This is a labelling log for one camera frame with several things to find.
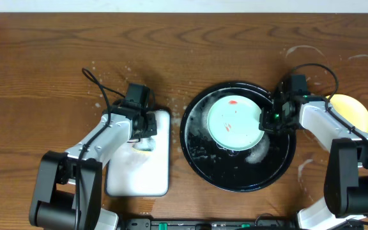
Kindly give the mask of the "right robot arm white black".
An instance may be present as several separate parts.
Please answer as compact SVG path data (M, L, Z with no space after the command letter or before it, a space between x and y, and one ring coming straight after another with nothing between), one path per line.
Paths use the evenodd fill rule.
M270 134L311 132L329 152L323 197L297 214L300 229L366 226L368 217L368 134L338 114L322 96L277 98L264 107L259 128Z

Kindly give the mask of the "green yellow foamy sponge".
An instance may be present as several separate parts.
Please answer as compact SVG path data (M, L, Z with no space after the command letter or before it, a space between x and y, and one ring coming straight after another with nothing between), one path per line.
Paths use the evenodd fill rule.
M152 137L141 139L139 142L132 145L132 150L134 152L145 155L154 152L155 148L156 141Z

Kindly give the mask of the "yellow plate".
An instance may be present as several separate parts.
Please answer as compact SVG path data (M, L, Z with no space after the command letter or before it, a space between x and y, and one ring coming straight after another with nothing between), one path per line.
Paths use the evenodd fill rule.
M353 97L342 94L334 95L330 103L345 120L357 129L368 133L368 110L362 103Z

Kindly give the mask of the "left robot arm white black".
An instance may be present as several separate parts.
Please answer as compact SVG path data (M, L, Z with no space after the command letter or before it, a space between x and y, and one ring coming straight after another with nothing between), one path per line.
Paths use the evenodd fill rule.
M42 157L29 209L29 223L44 229L95 229L101 209L102 171L112 155L130 140L157 134L154 112L115 107L75 146Z

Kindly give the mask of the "mint green plate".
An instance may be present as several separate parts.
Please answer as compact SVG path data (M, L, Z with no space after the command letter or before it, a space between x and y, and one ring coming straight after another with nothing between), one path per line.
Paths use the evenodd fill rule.
M209 109L206 125L221 147L243 151L254 147L264 136L259 129L261 108L251 99L230 95L218 99Z

